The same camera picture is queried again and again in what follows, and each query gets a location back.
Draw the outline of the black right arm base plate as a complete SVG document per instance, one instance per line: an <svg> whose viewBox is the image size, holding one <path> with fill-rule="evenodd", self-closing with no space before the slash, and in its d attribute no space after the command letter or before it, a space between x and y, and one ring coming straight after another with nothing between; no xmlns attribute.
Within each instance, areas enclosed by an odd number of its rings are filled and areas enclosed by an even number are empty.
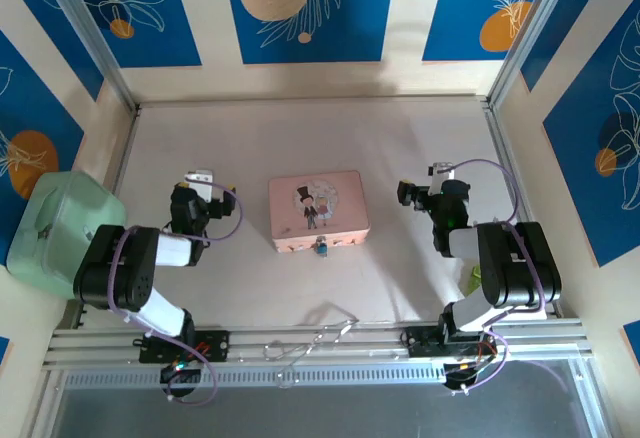
<svg viewBox="0 0 640 438"><path fill-rule="evenodd" d="M483 332L450 334L437 326L411 326L403 331L411 358L488 358L497 355L496 346Z"/></svg>

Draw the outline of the black connector board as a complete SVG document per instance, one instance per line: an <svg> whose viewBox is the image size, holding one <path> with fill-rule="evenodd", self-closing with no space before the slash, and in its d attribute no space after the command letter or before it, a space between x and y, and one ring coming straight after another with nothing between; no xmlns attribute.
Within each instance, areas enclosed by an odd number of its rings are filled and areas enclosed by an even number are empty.
<svg viewBox="0 0 640 438"><path fill-rule="evenodd" d="M201 369L189 368L185 363L171 363L160 371L160 383L167 386L196 385L201 381Z"/></svg>
<svg viewBox="0 0 640 438"><path fill-rule="evenodd" d="M479 362L465 362L457 364L445 364L444 386L452 391L461 390L463 386L470 387L477 381Z"/></svg>

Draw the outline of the aluminium table frame rail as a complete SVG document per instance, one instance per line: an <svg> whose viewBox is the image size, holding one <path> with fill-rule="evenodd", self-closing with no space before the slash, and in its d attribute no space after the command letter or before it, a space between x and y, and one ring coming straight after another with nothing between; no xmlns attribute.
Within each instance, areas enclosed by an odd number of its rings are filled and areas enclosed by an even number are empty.
<svg viewBox="0 0 640 438"><path fill-rule="evenodd" d="M429 322L365 323L343 320L331 325L281 327L204 327L198 331L230 333L225 362L214 366L338 366L395 363L465 363L479 360L497 364L509 360L589 359L593 355L582 323L577 319L499 322L488 333L497 355L488 358L411 358L401 334L411 326ZM142 338L133 328L71 329L54 331L46 351L46 370L77 370L131 366L165 367L139 362Z"/></svg>

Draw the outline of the aluminium corner post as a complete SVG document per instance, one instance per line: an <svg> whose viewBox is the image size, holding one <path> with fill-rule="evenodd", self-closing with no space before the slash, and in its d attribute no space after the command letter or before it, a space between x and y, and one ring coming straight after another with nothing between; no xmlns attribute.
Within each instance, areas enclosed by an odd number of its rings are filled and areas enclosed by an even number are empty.
<svg viewBox="0 0 640 438"><path fill-rule="evenodd" d="M501 106L512 83L519 76L522 64L547 23L549 15L555 9L557 1L533 1L523 26L507 53L496 80L486 95L486 103L491 111L495 112Z"/></svg>
<svg viewBox="0 0 640 438"><path fill-rule="evenodd" d="M102 32L83 0L56 0L103 77L126 108L136 114L137 105Z"/></svg>

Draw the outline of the mint green plastic container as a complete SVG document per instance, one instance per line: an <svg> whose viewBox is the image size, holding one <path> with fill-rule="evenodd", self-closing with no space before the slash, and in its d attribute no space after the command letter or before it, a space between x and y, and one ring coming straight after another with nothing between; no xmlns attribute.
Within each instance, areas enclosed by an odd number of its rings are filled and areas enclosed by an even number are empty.
<svg viewBox="0 0 640 438"><path fill-rule="evenodd" d="M124 204L82 171L43 174L35 184L7 256L16 279L66 300L99 226L123 225Z"/></svg>

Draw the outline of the pink cartoon tin box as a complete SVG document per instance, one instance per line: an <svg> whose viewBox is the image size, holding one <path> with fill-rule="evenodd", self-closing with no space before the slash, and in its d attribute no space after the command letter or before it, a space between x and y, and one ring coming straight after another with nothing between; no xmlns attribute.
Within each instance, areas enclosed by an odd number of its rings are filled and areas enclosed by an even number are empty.
<svg viewBox="0 0 640 438"><path fill-rule="evenodd" d="M279 253L313 250L318 236L332 247L363 243L370 230L356 170L273 178L268 183L271 237Z"/></svg>

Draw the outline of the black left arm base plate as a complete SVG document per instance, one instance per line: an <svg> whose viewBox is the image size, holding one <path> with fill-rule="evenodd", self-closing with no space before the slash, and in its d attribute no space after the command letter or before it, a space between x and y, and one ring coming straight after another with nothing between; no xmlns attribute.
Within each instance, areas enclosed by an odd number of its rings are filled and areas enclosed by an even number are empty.
<svg viewBox="0 0 640 438"><path fill-rule="evenodd" d="M202 354L207 361L225 362L229 352L230 333L222 331L195 331L187 344ZM175 361L193 361L196 357L182 347L158 337L136 338L132 345L139 349L139 362L143 364L169 364Z"/></svg>

